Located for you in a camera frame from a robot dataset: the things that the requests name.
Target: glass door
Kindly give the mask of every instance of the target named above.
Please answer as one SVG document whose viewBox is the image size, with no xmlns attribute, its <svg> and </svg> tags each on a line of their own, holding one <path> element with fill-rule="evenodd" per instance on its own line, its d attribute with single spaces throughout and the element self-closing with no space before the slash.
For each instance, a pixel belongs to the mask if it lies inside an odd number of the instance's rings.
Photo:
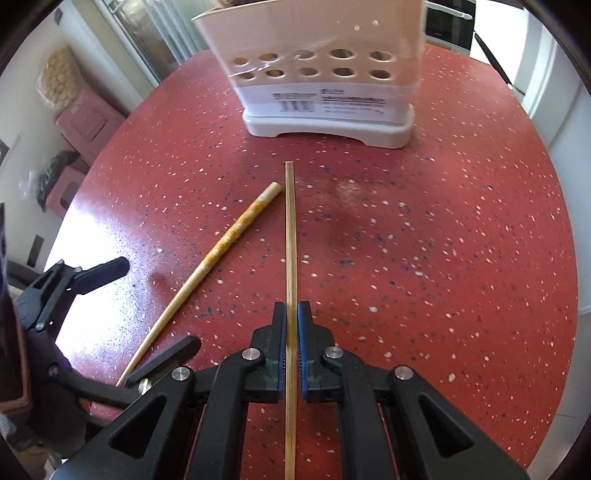
<svg viewBox="0 0 591 480">
<path fill-rule="evenodd" d="M 188 8 L 186 0 L 102 1 L 159 82 L 192 55 L 208 48 L 190 22 L 209 9 L 207 2 L 198 0 Z"/>
</svg>

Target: barcode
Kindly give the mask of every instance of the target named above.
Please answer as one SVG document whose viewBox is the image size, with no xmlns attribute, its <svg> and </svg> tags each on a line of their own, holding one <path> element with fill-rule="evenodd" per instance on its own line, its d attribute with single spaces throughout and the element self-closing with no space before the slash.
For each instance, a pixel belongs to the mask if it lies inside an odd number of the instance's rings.
<svg viewBox="0 0 591 480">
<path fill-rule="evenodd" d="M 314 102 L 311 100 L 281 100 L 282 112 L 313 112 Z"/>
</svg>

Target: black clamp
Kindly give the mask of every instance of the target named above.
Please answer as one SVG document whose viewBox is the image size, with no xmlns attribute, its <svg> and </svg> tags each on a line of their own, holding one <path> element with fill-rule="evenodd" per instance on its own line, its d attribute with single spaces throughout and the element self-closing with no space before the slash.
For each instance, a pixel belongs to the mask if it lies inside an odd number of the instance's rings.
<svg viewBox="0 0 591 480">
<path fill-rule="evenodd" d="M 187 337 L 137 368 L 125 388 L 112 387 L 130 392 L 135 401 L 52 479 L 239 478 L 248 404 L 278 403 L 282 397 L 285 306 L 275 303 L 271 325 L 255 330 L 250 347 L 219 366 L 199 371 L 176 366 L 200 346 L 199 339 Z"/>
<path fill-rule="evenodd" d="M 372 367 L 335 346 L 330 330 L 314 325 L 307 301 L 298 306 L 298 326 L 304 398 L 337 402 L 344 480 L 529 478 L 410 367 Z"/>
</svg>

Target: floor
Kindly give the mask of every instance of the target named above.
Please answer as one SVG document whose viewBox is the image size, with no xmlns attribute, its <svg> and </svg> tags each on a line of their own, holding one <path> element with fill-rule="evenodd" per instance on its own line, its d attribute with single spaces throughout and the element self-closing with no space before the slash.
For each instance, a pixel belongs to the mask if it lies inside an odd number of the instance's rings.
<svg viewBox="0 0 591 480">
<path fill-rule="evenodd" d="M 591 413 L 591 313 L 577 324 L 573 358 L 557 414 L 528 473 L 546 480 L 566 456 Z"/>
</svg>

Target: red speckled countertop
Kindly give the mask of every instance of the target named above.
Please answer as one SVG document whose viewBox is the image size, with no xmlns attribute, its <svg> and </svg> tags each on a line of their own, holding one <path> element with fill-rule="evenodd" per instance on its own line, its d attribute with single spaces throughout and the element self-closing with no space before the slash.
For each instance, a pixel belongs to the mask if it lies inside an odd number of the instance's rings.
<svg viewBox="0 0 591 480">
<path fill-rule="evenodd" d="M 129 117 L 80 188 L 50 255 L 127 277 L 79 297 L 59 337 L 114 383 L 204 254 L 295 162 L 299 296 L 365 362 L 408 364 L 528 465 L 569 368 L 577 277 L 566 205 L 530 120 L 488 65 L 427 47 L 403 150 L 322 135 L 249 136 L 209 52 Z M 248 229 L 161 335 L 193 368 L 248 346 L 285 299 L 285 203 Z M 335 407 L 298 413 L 297 470 L 340 478 Z M 283 405 L 251 406 L 242 478 L 283 478 Z"/>
</svg>

